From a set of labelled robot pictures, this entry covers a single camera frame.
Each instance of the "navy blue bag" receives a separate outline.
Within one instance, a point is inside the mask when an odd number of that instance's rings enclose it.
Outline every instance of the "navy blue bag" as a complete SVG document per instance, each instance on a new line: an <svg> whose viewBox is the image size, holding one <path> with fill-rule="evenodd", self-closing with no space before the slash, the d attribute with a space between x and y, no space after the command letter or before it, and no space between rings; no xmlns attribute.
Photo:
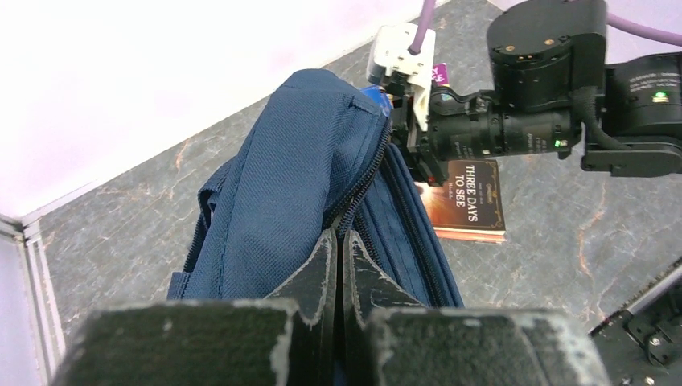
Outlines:
<svg viewBox="0 0 682 386"><path fill-rule="evenodd" d="M326 70L295 72L240 152L199 191L200 215L169 299L264 298L323 229L355 229L370 257L426 306L462 306L390 120Z"/></svg>

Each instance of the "book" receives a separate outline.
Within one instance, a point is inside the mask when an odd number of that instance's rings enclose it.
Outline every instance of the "book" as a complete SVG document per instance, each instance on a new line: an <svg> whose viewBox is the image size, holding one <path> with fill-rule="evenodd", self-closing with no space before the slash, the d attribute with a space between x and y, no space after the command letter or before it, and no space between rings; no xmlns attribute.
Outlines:
<svg viewBox="0 0 682 386"><path fill-rule="evenodd" d="M450 86L450 79L447 76L447 64L441 63L433 66L431 70L431 80L438 86Z"/></svg>
<svg viewBox="0 0 682 386"><path fill-rule="evenodd" d="M442 187L416 183L438 237L492 243L505 241L506 226L495 160L448 163L450 177Z"/></svg>

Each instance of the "purple cable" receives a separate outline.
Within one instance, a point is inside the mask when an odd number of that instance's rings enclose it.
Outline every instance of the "purple cable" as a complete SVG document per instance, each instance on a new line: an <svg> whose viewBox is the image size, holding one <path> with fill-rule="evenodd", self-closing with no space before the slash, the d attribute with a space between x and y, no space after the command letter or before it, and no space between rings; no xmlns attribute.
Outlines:
<svg viewBox="0 0 682 386"><path fill-rule="evenodd" d="M620 31L628 34L639 36L656 42L672 44L673 46L682 47L682 35L668 31L656 30L655 28L646 27L641 24L625 20L615 14L609 14L609 25Z"/></svg>
<svg viewBox="0 0 682 386"><path fill-rule="evenodd" d="M429 30L429 27L431 27L433 10L435 9L436 0L424 0L424 4L421 6L419 24L417 24L417 33L414 34L414 40L408 48L410 54L417 55L421 52L421 45L424 43L426 32Z"/></svg>

